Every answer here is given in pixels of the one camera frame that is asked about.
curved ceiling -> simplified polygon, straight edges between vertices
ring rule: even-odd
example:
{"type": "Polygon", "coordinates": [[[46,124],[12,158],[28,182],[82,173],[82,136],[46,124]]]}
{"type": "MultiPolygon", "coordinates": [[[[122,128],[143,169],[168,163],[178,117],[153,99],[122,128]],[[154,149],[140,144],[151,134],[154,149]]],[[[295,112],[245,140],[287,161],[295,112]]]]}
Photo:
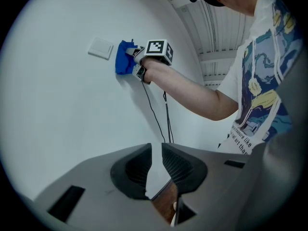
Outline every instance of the curved ceiling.
{"type": "Polygon", "coordinates": [[[234,62],[237,48],[248,38],[254,18],[203,0],[169,1],[191,36],[205,86],[216,89],[234,62]]]}

white t-shirt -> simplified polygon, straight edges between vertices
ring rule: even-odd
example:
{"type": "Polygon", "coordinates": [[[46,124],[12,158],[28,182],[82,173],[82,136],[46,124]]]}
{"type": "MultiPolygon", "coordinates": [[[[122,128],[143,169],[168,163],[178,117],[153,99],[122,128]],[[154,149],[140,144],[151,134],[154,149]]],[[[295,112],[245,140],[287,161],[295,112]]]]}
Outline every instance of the white t-shirt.
{"type": "Polygon", "coordinates": [[[275,134],[289,131],[292,121],[276,88],[303,47],[303,35],[281,0],[258,0],[250,36],[237,50],[218,90],[239,104],[230,136],[219,151],[251,154],[275,134]]]}

white switch plate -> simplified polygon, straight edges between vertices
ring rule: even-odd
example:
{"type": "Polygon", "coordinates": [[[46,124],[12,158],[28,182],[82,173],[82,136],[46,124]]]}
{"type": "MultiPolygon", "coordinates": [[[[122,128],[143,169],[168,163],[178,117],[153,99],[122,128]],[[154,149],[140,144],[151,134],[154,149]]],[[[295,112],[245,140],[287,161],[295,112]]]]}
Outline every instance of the white switch plate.
{"type": "Polygon", "coordinates": [[[110,57],[112,48],[113,48],[112,43],[110,43],[110,42],[108,42],[104,39],[101,39],[99,37],[96,37],[94,39],[92,45],[90,46],[88,54],[98,56],[98,57],[102,57],[102,58],[108,60],[109,57],[110,57]]]}

wire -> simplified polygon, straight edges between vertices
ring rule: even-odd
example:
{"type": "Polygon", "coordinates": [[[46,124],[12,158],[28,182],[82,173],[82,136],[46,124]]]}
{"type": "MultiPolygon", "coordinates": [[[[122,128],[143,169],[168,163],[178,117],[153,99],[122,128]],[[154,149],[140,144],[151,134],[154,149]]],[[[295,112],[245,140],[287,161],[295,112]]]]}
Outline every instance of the wire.
{"type": "Polygon", "coordinates": [[[157,122],[157,124],[158,124],[158,126],[159,126],[160,133],[161,133],[161,135],[163,136],[162,129],[160,128],[159,122],[158,122],[158,120],[157,120],[157,118],[156,118],[156,115],[155,115],[155,112],[154,112],[154,110],[153,110],[153,108],[152,108],[152,105],[151,105],[151,101],[150,101],[148,92],[146,91],[146,88],[145,88],[145,86],[144,86],[143,81],[142,81],[141,83],[142,83],[142,85],[143,85],[143,89],[145,90],[145,94],[146,94],[146,96],[148,97],[149,104],[150,104],[150,108],[151,108],[151,110],[152,110],[152,112],[153,112],[153,114],[154,114],[154,116],[155,116],[155,120],[156,120],[156,122],[157,122]]]}
{"type": "Polygon", "coordinates": [[[164,100],[165,100],[165,103],[166,103],[169,143],[171,143],[170,132],[171,132],[171,136],[172,136],[172,143],[174,143],[173,133],[172,133],[172,129],[171,129],[171,123],[170,123],[170,118],[169,118],[169,109],[168,109],[168,103],[167,103],[167,95],[166,95],[165,91],[164,91],[163,97],[164,97],[164,100]]]}

man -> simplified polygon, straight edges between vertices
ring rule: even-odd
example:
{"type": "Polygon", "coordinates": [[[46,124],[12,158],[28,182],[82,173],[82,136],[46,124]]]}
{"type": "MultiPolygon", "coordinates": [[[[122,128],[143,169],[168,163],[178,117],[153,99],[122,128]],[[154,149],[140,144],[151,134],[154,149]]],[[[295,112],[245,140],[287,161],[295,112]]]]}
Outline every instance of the man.
{"type": "Polygon", "coordinates": [[[174,69],[145,58],[145,81],[153,81],[187,109],[211,120],[239,110],[221,152],[251,154],[258,143],[292,128],[276,88],[303,48],[302,32],[281,0],[205,0],[255,16],[250,36],[237,50],[218,90],[200,86],[174,69]]]}

